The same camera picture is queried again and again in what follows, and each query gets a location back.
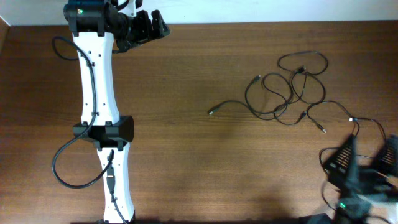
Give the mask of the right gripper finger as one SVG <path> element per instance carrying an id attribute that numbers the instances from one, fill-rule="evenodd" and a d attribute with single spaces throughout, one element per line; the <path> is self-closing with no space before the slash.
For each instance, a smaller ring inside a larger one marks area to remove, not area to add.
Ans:
<path id="1" fill-rule="evenodd" d="M 397 136 L 391 135 L 373 159 L 373 169 L 384 174 L 397 176 Z"/>
<path id="2" fill-rule="evenodd" d="M 357 179 L 358 163 L 356 156 L 356 136 L 351 134 L 347 140 L 323 162 L 322 167 L 329 177 Z"/>

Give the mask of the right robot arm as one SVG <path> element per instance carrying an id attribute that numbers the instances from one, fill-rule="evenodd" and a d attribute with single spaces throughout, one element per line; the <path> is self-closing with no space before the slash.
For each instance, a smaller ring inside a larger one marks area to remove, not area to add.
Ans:
<path id="1" fill-rule="evenodd" d="M 327 182 L 340 191 L 335 214 L 300 217 L 299 223 L 367 223 L 370 218 L 397 222 L 397 136 L 392 135 L 372 157 L 369 165 L 358 164 L 356 136 L 350 135 L 326 160 L 320 160 Z"/>

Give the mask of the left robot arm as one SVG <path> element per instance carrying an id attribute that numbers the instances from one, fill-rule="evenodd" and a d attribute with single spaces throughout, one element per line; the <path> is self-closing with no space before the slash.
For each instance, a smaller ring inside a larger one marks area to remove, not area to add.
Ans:
<path id="1" fill-rule="evenodd" d="M 104 182 L 104 215 L 100 223 L 134 223 L 128 157 L 134 120 L 121 115 L 114 95 L 112 56 L 170 34 L 161 12 L 141 9 L 142 1 L 68 1 L 63 13 L 78 52 L 83 90 L 81 120 L 74 139 L 93 143 L 101 163 L 99 176 L 84 189 Z"/>

